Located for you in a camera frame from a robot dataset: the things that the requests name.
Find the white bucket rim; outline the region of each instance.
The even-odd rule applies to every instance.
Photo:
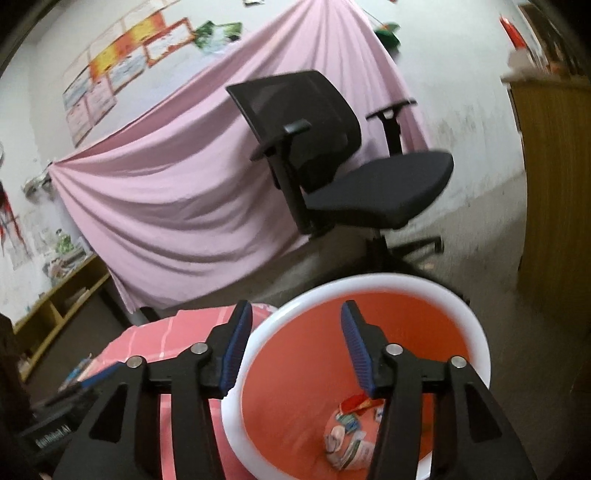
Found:
[[[228,442],[243,466],[258,480],[300,480],[275,467],[256,449],[242,418],[242,390],[257,353],[284,325],[312,307],[347,294],[395,291],[412,294],[438,307],[460,330],[470,363],[487,387],[491,384],[491,355],[488,342],[474,312],[457,295],[424,278],[396,273],[376,273],[342,278],[299,295],[269,316],[248,340],[236,385],[222,400],[222,423]],[[416,480],[426,480],[431,470],[431,453],[419,461]]]

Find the chair base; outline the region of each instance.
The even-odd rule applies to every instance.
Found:
[[[464,295],[462,295],[455,288],[448,284],[434,278],[433,276],[426,273],[424,270],[416,267],[410,262],[404,260],[404,257],[421,250],[425,247],[433,246],[433,253],[442,254],[444,251],[443,240],[440,236],[431,236],[421,238],[414,242],[409,242],[402,245],[397,245],[392,248],[388,248],[386,238],[380,235],[376,238],[372,238],[366,241],[367,245],[367,273],[401,273],[406,275],[413,275],[415,277],[425,278],[434,283],[445,287],[446,289],[453,292],[455,295],[460,297],[467,305],[470,305]]]

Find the pink plaid cloth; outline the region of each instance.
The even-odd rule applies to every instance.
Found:
[[[233,308],[229,306],[181,310],[174,317],[140,327],[131,327],[96,357],[84,377],[90,377],[115,362],[125,362],[134,355],[141,355],[148,362],[175,357],[192,344],[204,342],[213,327],[226,323],[230,319]],[[253,329],[274,311],[276,308],[270,305],[253,304]],[[231,480],[255,480],[230,448],[222,426],[220,401],[210,400],[209,407],[212,411],[213,428],[226,477]],[[176,480],[170,424],[170,395],[162,395],[160,400],[160,455],[163,480]]]

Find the chair seat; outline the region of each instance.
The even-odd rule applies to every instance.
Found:
[[[398,229],[431,205],[452,171],[445,151],[379,158],[310,193],[306,206],[337,225]]]

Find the chair wheel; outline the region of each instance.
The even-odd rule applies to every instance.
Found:
[[[442,254],[444,251],[445,251],[445,244],[443,243],[443,240],[440,238],[439,240],[437,240],[435,242],[435,253]]]

